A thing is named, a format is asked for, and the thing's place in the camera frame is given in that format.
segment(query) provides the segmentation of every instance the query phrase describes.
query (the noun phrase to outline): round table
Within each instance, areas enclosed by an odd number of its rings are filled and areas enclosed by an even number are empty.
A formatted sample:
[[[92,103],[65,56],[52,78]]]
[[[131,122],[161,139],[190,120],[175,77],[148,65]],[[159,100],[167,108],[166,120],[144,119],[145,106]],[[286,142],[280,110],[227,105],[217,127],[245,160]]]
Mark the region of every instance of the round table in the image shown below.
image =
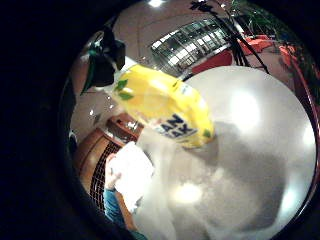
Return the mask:
[[[207,101],[216,136],[183,149],[145,128],[155,167],[134,221],[148,239],[270,239],[308,195],[316,163],[309,118],[294,94],[260,70],[228,66],[187,83]]]

